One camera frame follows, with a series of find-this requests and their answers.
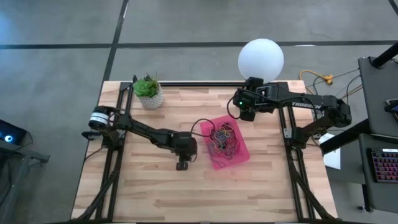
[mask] gray floor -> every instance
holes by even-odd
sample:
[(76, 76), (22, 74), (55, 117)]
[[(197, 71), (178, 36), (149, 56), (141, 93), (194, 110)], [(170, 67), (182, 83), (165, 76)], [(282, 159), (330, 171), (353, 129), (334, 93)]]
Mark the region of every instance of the gray floor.
[[(0, 1), (1, 44), (110, 44), (123, 0)], [(388, 0), (130, 0), (120, 43), (398, 39), (398, 16)], [(388, 45), (283, 47), (279, 80), (296, 80), (304, 69), (339, 75), (357, 59)], [(118, 49), (110, 80), (145, 73), (160, 80), (242, 80), (240, 47)], [(80, 177), (90, 112), (98, 99), (109, 49), (0, 50), (0, 119), (29, 130), (31, 150), (51, 154), (32, 169), (19, 197), (15, 223), (68, 220)], [(335, 95), (358, 75), (317, 85)], [(305, 75), (311, 85), (313, 75)], [(367, 118), (363, 93), (349, 99), (354, 123)], [(398, 215), (359, 213), (361, 187), (328, 170), (340, 218), (393, 223)]]

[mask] succulent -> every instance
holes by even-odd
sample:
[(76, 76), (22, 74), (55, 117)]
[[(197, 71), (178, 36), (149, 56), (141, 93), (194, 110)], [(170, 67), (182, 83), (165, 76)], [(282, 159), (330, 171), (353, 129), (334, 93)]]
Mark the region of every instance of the succulent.
[(159, 84), (156, 79), (152, 78), (150, 75), (145, 78), (141, 78), (133, 84), (134, 92), (138, 97), (154, 97), (157, 94)]

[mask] pink plastic bin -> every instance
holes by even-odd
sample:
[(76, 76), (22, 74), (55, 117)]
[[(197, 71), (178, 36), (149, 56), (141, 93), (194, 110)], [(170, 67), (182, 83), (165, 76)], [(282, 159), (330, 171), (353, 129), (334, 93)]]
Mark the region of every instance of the pink plastic bin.
[[(216, 129), (218, 129), (219, 126), (223, 123), (231, 124), (235, 132), (235, 138), (237, 141), (239, 141), (239, 149), (235, 152), (234, 157), (230, 161), (227, 160), (225, 156), (211, 155), (210, 148), (207, 147), (209, 150), (211, 161), (213, 163), (213, 168), (215, 170), (219, 170), (221, 168), (225, 168), (233, 164), (239, 164), (244, 161), (248, 161), (250, 159), (250, 154), (248, 148), (246, 147), (243, 141), (243, 137), (239, 130), (236, 120), (230, 117), (229, 115), (226, 115), (220, 118), (212, 119), (211, 121), (216, 125)], [(201, 127), (201, 133), (203, 135), (209, 135), (211, 133), (211, 130), (213, 129), (213, 125), (208, 121), (200, 123), (200, 127)], [(210, 138), (205, 138), (205, 143), (207, 146), (212, 144)]]

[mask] white pot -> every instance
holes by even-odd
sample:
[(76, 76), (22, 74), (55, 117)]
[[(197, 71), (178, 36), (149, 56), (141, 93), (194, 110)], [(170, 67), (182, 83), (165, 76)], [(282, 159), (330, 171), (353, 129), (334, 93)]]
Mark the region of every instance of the white pot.
[(140, 96), (138, 97), (139, 101), (141, 101), (142, 106), (146, 109), (156, 109), (160, 107), (163, 103), (164, 97), (163, 97), (163, 91), (162, 87), (157, 89), (157, 94), (154, 95), (153, 97), (148, 97), (148, 96)]

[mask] rubber band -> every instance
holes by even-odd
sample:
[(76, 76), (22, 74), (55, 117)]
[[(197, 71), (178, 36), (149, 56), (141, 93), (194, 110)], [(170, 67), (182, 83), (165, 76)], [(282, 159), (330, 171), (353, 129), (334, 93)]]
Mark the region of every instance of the rubber band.
[(240, 147), (239, 141), (235, 138), (233, 127), (228, 123), (222, 123), (217, 130), (212, 131), (214, 131), (214, 134), (210, 137), (212, 144), (207, 145), (210, 156), (212, 159), (213, 157), (224, 157), (227, 161), (232, 161)]

